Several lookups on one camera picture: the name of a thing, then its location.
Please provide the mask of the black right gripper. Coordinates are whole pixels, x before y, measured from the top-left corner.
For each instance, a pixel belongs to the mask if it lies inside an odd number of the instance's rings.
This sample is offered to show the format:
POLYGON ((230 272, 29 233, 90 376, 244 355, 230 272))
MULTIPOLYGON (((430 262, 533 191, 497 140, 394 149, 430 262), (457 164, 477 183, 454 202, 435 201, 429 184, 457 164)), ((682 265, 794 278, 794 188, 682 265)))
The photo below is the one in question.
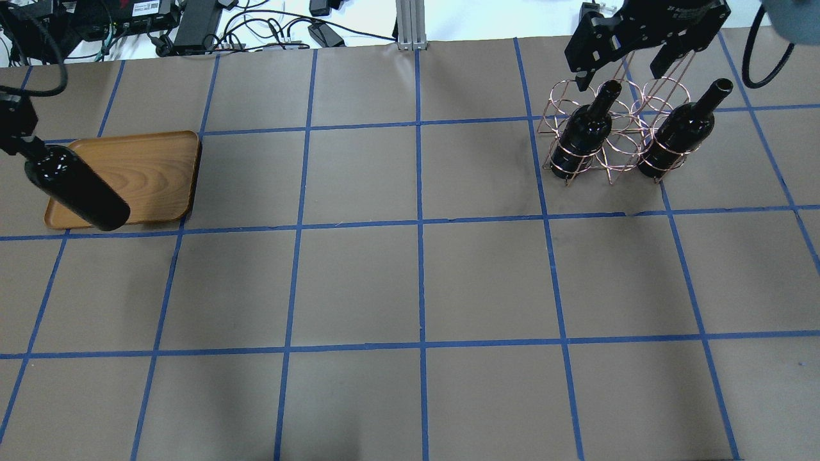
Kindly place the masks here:
POLYGON ((660 79, 688 53, 705 50, 730 14, 726 1, 625 1, 612 17, 583 13, 564 55, 580 92, 595 71, 641 49, 658 47, 650 71, 660 79))

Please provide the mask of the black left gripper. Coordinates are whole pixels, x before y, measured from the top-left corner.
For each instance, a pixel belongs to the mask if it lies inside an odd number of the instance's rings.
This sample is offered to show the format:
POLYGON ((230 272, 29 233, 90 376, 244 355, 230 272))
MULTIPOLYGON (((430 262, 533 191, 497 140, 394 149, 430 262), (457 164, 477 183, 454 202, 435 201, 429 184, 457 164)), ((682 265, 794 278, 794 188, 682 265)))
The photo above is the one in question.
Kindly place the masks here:
POLYGON ((33 142, 37 123, 30 97, 1 94, 1 149, 6 154, 33 158, 39 149, 33 142))

